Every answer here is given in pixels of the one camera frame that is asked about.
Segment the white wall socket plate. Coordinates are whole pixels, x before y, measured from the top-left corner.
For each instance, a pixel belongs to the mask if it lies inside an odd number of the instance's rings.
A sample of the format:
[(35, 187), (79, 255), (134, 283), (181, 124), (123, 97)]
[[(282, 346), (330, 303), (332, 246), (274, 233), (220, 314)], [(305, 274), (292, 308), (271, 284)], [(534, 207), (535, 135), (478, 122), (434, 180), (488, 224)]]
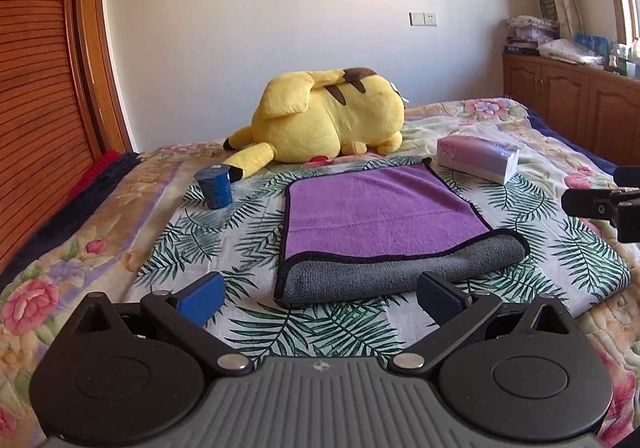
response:
[(410, 12), (409, 20), (411, 26), (436, 27), (438, 24), (435, 13)]

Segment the wooden louvered wardrobe door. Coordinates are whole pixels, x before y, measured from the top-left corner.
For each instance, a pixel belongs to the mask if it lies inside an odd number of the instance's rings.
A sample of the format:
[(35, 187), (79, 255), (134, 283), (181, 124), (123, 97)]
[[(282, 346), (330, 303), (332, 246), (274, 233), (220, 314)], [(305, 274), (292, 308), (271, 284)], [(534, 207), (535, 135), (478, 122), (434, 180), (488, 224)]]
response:
[(1, 262), (94, 161), (131, 148), (103, 0), (1, 0)]

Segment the wooden low cabinet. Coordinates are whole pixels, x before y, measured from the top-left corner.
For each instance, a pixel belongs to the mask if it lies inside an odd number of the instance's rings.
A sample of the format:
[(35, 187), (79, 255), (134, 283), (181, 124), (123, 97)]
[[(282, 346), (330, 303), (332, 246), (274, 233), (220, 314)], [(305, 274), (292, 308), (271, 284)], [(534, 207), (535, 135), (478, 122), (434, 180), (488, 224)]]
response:
[(551, 130), (617, 165), (639, 163), (639, 82), (598, 68), (504, 54), (503, 90)]

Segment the yellow Pikachu plush toy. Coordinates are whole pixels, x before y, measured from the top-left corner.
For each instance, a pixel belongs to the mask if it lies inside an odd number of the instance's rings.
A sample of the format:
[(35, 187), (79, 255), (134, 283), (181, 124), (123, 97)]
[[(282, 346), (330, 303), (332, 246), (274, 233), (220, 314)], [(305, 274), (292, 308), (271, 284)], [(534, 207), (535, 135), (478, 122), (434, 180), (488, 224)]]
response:
[(224, 141), (224, 164), (238, 182), (273, 161), (386, 156), (402, 145), (404, 122), (404, 97), (372, 69), (287, 72), (268, 82), (250, 125)]

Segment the dark blue cup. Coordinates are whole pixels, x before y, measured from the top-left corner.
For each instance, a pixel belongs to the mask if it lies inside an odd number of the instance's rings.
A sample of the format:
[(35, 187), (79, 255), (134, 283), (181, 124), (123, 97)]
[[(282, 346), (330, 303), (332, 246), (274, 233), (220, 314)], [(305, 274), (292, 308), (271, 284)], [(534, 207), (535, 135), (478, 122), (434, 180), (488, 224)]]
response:
[(227, 208), (232, 204), (230, 167), (213, 164), (194, 174), (206, 205), (211, 210)]

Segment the pink tissue pack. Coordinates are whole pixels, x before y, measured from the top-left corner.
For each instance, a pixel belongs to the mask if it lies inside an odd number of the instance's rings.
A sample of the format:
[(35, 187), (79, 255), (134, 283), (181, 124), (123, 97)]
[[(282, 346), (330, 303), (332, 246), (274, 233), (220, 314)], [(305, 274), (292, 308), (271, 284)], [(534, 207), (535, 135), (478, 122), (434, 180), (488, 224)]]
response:
[(449, 135), (437, 141), (436, 158), (439, 167), (506, 185), (518, 172), (520, 151), (486, 138)]

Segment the stack of folded linens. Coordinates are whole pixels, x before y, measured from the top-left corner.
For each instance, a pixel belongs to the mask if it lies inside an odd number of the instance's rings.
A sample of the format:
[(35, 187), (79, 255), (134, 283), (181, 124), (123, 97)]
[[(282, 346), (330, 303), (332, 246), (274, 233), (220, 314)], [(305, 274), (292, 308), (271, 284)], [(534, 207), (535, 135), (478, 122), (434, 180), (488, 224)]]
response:
[(506, 45), (509, 54), (538, 56), (540, 45), (560, 38), (559, 24), (554, 20), (529, 15), (506, 20)]

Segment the purple and grey towel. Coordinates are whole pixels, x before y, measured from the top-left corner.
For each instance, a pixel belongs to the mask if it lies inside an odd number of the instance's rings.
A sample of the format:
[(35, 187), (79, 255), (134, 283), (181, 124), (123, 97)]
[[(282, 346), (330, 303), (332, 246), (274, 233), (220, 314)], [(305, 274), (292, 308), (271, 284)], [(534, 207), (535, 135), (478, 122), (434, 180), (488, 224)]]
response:
[(342, 172), (285, 190), (273, 298), (336, 303), (416, 290), (423, 273), (450, 283), (520, 263), (528, 241), (495, 228), (431, 168)]

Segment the red blanket edge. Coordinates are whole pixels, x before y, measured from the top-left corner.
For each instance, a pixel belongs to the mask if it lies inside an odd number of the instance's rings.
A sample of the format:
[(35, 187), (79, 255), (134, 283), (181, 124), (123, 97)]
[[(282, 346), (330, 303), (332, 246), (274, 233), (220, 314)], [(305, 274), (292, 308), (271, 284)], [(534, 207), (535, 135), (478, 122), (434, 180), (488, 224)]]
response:
[(107, 150), (97, 161), (94, 161), (92, 166), (81, 176), (80, 180), (70, 190), (67, 196), (67, 200), (71, 201), (87, 189), (96, 178), (104, 172), (108, 167), (118, 160), (122, 156), (117, 150)]

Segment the floral bed quilt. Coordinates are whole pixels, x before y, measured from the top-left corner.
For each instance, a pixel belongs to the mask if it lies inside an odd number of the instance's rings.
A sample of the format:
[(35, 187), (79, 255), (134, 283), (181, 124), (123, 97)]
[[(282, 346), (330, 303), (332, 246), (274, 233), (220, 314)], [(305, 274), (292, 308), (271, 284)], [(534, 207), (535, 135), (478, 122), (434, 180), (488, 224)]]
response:
[(605, 223), (566, 217), (569, 188), (608, 188), (612, 165), (552, 132), (507, 98), (412, 107), (401, 149), (302, 165), (272, 165), (235, 185), (234, 200), (206, 208), (194, 173), (224, 159), (217, 141), (147, 151), (102, 205), (76, 197), (1, 276), (1, 442), (33, 447), (43, 438), (28, 396), (30, 379), (73, 309), (90, 291), (134, 302), (155, 289), (176, 291), (208, 272), (226, 282), (226, 301), (207, 329), (247, 357), (373, 355), (386, 359), (435, 328), (410, 293), (350, 303), (294, 307), (273, 300), (285, 190), (298, 179), (433, 157), (439, 138), (478, 135), (521, 152), (518, 175), (503, 187), (442, 171), (493, 227), (522, 234), (530, 253), (518, 266), (472, 280), (503, 300), (548, 291), (577, 316), (614, 384), (600, 431), (615, 445), (639, 425), (639, 249)]

